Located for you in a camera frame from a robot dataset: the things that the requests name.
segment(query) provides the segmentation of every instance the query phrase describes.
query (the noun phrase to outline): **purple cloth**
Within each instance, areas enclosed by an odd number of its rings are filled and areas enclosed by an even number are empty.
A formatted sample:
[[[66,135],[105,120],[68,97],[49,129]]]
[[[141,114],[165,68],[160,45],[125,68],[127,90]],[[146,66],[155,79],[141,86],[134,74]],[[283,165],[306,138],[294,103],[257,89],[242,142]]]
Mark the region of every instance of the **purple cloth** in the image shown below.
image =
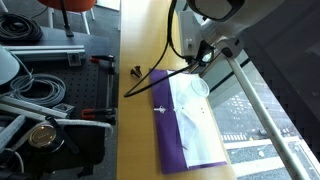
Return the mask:
[[[154,70],[150,74],[150,80],[151,82],[155,82],[166,75],[166,70]],[[159,111],[154,111],[163,174],[227,164],[226,162],[217,162],[192,166],[188,169],[183,155],[176,113],[173,111],[174,107],[169,79],[153,86],[152,94],[154,108],[162,106],[166,109],[163,114]]]

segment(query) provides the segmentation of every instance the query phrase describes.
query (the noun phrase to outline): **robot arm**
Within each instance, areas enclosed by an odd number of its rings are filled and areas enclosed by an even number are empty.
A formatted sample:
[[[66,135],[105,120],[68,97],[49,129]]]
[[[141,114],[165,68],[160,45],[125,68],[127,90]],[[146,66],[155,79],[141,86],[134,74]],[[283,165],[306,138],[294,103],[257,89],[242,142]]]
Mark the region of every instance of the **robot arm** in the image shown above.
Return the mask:
[[[284,0],[187,0],[189,7],[207,20],[200,27],[193,28],[193,32],[189,31],[187,35],[183,33],[183,26],[194,20],[189,14],[189,19],[180,22],[181,43],[184,46],[182,54],[197,58],[205,55],[204,53],[208,51],[203,50],[204,42],[215,47],[221,39],[236,38],[244,29],[259,22],[283,2]]]

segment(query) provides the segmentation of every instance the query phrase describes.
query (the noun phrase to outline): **white tube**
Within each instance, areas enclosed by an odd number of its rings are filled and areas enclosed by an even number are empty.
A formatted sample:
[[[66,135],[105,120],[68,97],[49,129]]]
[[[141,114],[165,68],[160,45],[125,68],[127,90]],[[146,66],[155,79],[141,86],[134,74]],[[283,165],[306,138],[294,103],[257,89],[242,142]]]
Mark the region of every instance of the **white tube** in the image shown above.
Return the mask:
[[[252,87],[250,81],[246,77],[239,63],[235,59],[228,59],[229,65],[232,68],[235,76],[237,77],[243,91],[246,93],[253,109],[259,117],[261,124],[267,131],[272,144],[277,150],[283,164],[289,172],[292,179],[310,179],[300,161],[290,151],[289,146],[284,142],[277,126],[273,122],[270,114],[264,107],[258,94]]]

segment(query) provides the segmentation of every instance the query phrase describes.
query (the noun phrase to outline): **yellow table surface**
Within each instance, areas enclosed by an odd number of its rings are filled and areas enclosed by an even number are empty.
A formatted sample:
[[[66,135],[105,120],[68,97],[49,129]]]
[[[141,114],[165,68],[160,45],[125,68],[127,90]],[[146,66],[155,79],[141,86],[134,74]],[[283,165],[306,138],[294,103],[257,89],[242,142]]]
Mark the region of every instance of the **yellow table surface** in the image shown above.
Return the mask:
[[[170,3],[169,0],[121,0],[117,179],[236,179],[230,163],[220,167],[163,175],[151,90],[130,98],[123,97],[125,92],[139,81],[130,75],[130,70],[140,65],[144,75],[159,59],[166,42]],[[172,32],[180,52],[176,15]],[[169,48],[158,69],[177,70],[186,65],[184,60],[176,57]],[[147,78],[141,85],[149,82]]]

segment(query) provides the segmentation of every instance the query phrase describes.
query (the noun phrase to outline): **chair leg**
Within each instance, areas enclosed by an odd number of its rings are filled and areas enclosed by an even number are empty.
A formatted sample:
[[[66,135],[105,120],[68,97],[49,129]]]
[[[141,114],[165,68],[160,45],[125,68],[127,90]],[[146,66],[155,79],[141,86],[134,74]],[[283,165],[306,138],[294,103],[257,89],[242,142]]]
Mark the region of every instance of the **chair leg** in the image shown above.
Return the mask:
[[[53,28],[53,17],[52,17],[53,9],[48,8],[48,26],[49,28]]]
[[[83,24],[84,24],[84,26],[86,28],[87,34],[90,34],[88,21],[87,21],[87,17],[86,17],[86,12],[81,12],[80,14],[81,14],[81,17],[82,17]]]
[[[90,9],[90,13],[91,13],[92,20],[95,20],[96,18],[94,17],[93,8]]]
[[[3,1],[0,0],[0,7],[2,9],[3,12],[9,12],[6,5],[4,5]]]

